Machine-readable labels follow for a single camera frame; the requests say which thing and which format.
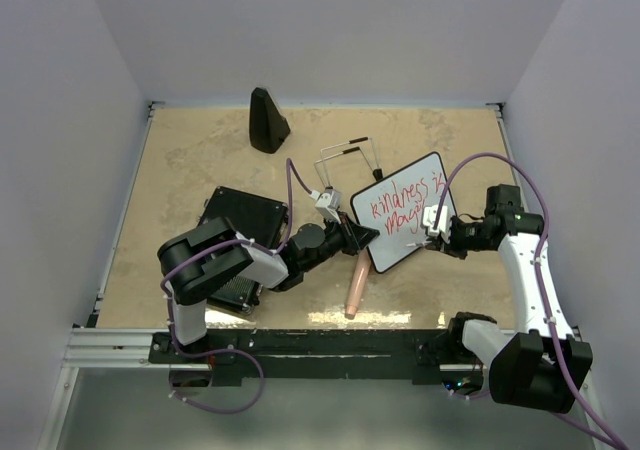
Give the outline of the white whiteboard black frame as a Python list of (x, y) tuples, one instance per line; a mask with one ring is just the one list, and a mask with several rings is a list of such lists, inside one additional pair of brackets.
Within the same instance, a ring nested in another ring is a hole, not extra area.
[(377, 273), (390, 270), (418, 249), (406, 244), (425, 240), (423, 209), (439, 203), (446, 180), (441, 156), (431, 152), (351, 197), (357, 223), (379, 231), (367, 247)]

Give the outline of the red capped whiteboard marker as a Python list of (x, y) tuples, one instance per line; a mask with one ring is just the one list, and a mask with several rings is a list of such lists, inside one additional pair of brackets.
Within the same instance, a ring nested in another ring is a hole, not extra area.
[(424, 241), (424, 242), (415, 242), (415, 243), (408, 243), (406, 244), (406, 247), (415, 247), (415, 248), (427, 248), (431, 245), (430, 242)]

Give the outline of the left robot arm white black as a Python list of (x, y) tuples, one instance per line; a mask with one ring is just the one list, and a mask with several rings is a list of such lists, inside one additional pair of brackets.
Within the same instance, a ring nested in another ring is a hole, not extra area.
[(206, 301), (236, 277), (278, 292), (300, 284), (304, 275), (337, 253), (354, 256), (380, 232), (361, 226), (346, 213), (322, 225), (308, 223), (275, 249), (237, 231), (217, 217), (175, 237), (159, 248), (168, 300), (173, 352), (185, 362), (200, 360), (207, 350)]

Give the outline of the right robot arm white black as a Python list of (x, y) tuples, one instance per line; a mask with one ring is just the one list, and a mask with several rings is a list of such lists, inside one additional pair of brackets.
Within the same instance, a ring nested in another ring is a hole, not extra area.
[(506, 269), (516, 329), (505, 335), (495, 319), (459, 312), (449, 322), (445, 349), (459, 363), (474, 356), (488, 370), (488, 388), (500, 404), (566, 414), (592, 364), (586, 342), (575, 339), (555, 294), (542, 239), (544, 219), (525, 211), (520, 189), (488, 188), (484, 214), (463, 221), (447, 205), (422, 212), (426, 246), (458, 259), (495, 251)]

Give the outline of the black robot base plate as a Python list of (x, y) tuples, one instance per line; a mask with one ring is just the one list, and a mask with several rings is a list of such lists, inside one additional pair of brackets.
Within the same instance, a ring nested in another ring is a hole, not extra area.
[(180, 383), (238, 386), (269, 379), (408, 380), (438, 385), (479, 369), (475, 355), (444, 329), (427, 330), (210, 330), (177, 350), (167, 332), (152, 335), (149, 362), (167, 365)]

